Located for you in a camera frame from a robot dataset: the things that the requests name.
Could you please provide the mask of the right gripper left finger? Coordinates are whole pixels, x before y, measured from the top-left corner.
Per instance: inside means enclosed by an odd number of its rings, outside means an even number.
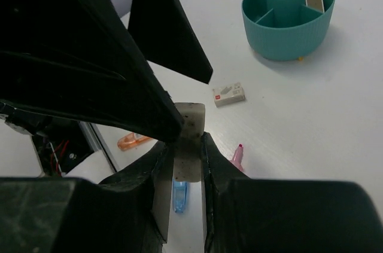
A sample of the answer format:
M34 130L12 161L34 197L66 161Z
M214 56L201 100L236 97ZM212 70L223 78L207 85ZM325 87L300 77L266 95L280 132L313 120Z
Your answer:
M148 153L98 184L2 178L2 252L161 252L168 239L174 148Z

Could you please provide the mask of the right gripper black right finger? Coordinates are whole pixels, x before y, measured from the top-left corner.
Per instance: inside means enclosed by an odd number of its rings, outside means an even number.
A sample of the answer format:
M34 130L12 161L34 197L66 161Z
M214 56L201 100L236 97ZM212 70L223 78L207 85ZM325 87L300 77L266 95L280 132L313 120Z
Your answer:
M201 139L205 252L381 252L382 222L354 182L252 179Z

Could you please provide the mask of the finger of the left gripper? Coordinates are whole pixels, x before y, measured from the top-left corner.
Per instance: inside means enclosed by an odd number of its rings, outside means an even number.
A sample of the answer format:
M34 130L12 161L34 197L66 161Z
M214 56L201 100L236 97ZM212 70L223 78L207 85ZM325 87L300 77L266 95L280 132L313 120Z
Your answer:
M212 66L180 0L133 0L128 31L147 60L209 83Z

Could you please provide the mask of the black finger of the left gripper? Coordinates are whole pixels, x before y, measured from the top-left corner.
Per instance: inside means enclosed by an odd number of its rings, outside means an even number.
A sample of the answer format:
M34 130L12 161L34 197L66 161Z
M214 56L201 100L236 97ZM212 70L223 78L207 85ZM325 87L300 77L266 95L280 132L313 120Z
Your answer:
M1 101L163 142L183 126L110 0L1 0Z

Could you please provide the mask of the pink highlighter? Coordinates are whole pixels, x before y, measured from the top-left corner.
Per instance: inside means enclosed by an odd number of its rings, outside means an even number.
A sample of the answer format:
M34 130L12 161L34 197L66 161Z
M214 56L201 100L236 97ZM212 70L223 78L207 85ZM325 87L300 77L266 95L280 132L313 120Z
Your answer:
M242 144L239 144L230 161L241 172L244 171L244 168L242 167L243 155L244 155L244 147Z

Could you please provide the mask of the grey eraser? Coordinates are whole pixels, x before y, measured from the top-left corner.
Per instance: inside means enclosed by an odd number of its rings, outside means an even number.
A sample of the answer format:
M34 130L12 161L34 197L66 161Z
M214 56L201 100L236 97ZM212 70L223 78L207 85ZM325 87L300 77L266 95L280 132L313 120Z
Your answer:
M201 146L205 128L205 105L176 103L183 118L183 128L175 143L174 179L178 182L201 180Z

